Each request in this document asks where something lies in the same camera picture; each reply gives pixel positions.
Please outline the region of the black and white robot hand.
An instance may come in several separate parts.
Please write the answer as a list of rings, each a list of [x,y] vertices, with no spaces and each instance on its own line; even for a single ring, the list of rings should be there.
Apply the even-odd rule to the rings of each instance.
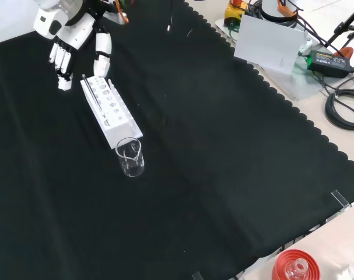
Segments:
[[[112,40],[101,18],[118,25],[129,22],[120,1],[36,1],[38,12],[33,23],[35,31],[53,45],[48,61],[54,66],[58,89],[68,91],[72,87],[72,56],[92,36],[96,39],[97,58],[93,63],[95,76],[104,78],[110,69]]]

